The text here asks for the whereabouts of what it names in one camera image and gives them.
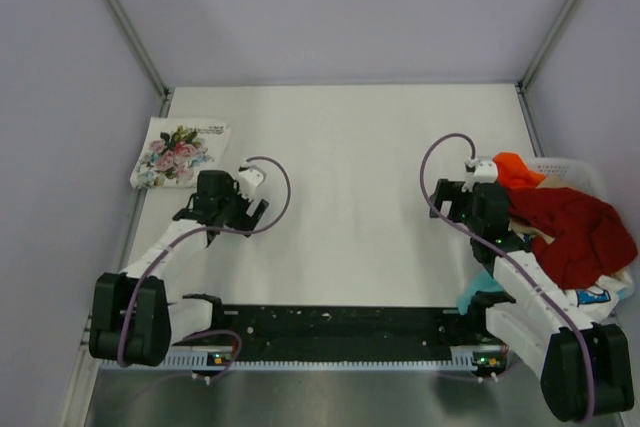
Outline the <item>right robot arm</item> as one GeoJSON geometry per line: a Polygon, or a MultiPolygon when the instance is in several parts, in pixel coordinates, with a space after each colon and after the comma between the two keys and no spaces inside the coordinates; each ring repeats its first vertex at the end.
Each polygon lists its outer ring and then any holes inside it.
{"type": "Polygon", "coordinates": [[[468,236],[473,257],[500,291],[477,289],[464,313],[469,335],[505,343],[537,376],[544,400],[563,422],[629,411],[635,394],[622,329],[598,321],[543,271],[533,244],[516,232],[497,182],[440,179],[430,216],[468,236]]]}

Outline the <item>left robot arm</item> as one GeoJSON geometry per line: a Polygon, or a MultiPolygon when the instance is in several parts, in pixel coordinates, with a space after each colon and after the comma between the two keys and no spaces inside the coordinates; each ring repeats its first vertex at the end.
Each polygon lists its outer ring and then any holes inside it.
{"type": "Polygon", "coordinates": [[[254,165],[240,167],[236,176],[221,170],[199,173],[195,192],[159,240],[120,272],[104,273],[96,281],[92,357],[156,367],[176,343],[195,335],[209,344],[224,337],[227,321],[218,297],[178,295],[170,286],[219,233],[251,235],[269,206],[256,198],[265,178],[254,165]]]}

